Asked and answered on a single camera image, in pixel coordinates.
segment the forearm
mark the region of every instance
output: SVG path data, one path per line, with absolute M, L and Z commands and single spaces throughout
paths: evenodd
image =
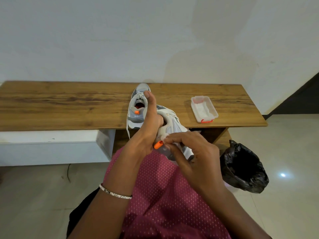
M 270 236 L 247 214 L 227 188 L 204 196 L 206 203 L 222 221 L 229 233 L 238 239 L 270 239 Z
M 143 159 L 142 153 L 131 145 L 123 148 L 103 183 L 109 191 L 126 196 L 132 195 Z M 129 201 L 100 190 L 69 238 L 118 238 Z

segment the tile grout line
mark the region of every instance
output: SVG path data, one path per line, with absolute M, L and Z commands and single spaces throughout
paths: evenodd
M 258 216 L 259 216 L 259 218 L 260 218 L 260 220 L 261 220 L 261 223 L 263 224 L 263 227 L 264 227 L 264 230 L 265 230 L 265 225 L 264 225 L 263 219 L 261 218 L 261 216 L 260 216 L 260 214 L 259 214 L 258 208 L 257 208 L 257 206 L 256 206 L 256 204 L 255 204 L 255 201 L 254 201 L 254 199 L 253 199 L 253 196 L 252 196 L 251 194 L 250 194 L 250 197 L 251 197 L 251 199 L 253 200 L 253 203 L 254 203 L 255 208 L 256 208 L 256 210 L 257 210 L 257 213 L 258 213 Z

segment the floor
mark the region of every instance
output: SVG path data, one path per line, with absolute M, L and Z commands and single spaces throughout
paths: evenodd
M 269 126 L 231 128 L 233 140 L 261 159 L 261 194 L 232 188 L 244 209 L 275 238 L 318 238 L 319 115 L 273 115 Z M 65 238 L 70 212 L 97 188 L 107 163 L 0 167 L 3 239 Z

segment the wooden table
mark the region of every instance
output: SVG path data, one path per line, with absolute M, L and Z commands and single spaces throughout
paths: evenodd
M 125 129 L 138 83 L 6 81 L 0 87 L 0 131 Z M 214 143 L 229 127 L 267 126 L 241 85 L 149 84 L 157 104 L 175 111 L 186 128 Z M 197 123 L 193 96 L 208 96 L 219 117 Z M 126 132 L 117 132 L 115 137 Z

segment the sneaker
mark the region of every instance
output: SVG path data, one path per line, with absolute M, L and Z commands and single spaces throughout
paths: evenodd
M 179 118 L 173 110 L 161 105 L 156 105 L 156 107 L 157 114 L 161 115 L 164 120 L 164 125 L 158 129 L 157 136 L 155 139 L 156 142 L 164 140 L 164 138 L 170 133 L 189 131 L 180 123 Z M 146 116 L 146 112 L 147 108 L 144 109 L 144 117 Z M 194 154 L 189 147 L 181 146 L 180 144 L 177 144 L 177 146 L 182 150 L 186 159 L 191 160 L 193 158 Z M 157 151 L 159 153 L 164 154 L 169 160 L 175 161 L 173 154 L 171 154 L 171 152 L 167 150 L 165 146 L 161 146 L 159 149 L 157 149 Z
M 129 128 L 141 128 L 144 122 L 143 111 L 144 108 L 147 107 L 147 99 L 144 96 L 144 91 L 151 89 L 146 83 L 139 84 L 132 96 L 129 104 L 129 109 L 127 112 L 126 119 L 126 131 L 130 138 Z

